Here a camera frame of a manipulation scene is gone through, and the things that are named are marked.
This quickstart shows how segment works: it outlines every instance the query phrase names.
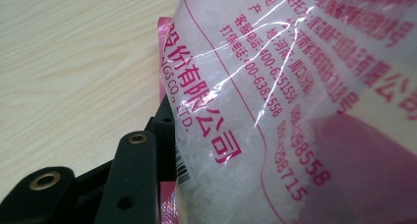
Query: wooden table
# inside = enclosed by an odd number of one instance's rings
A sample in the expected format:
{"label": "wooden table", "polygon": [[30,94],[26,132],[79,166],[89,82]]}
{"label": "wooden table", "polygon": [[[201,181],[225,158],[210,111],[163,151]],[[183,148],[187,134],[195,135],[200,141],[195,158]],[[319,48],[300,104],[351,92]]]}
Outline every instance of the wooden table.
{"label": "wooden table", "polygon": [[0,0],[0,200],[112,159],[158,107],[156,22],[179,0]]}

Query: clear plastic packaging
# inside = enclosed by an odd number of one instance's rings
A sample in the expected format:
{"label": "clear plastic packaging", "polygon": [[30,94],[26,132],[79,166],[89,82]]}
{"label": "clear plastic packaging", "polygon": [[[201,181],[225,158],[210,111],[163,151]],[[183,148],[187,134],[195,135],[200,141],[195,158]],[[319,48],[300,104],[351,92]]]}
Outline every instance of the clear plastic packaging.
{"label": "clear plastic packaging", "polygon": [[[162,59],[163,46],[165,36],[171,26],[172,18],[160,17],[157,23],[158,42],[159,42],[159,58]],[[162,72],[159,72],[159,103],[165,96],[165,88],[163,85]],[[161,182],[160,191],[160,223],[161,224],[178,224],[178,212],[176,201],[176,185],[175,182]]]}
{"label": "clear plastic packaging", "polygon": [[417,223],[417,0],[181,0],[181,223]]}

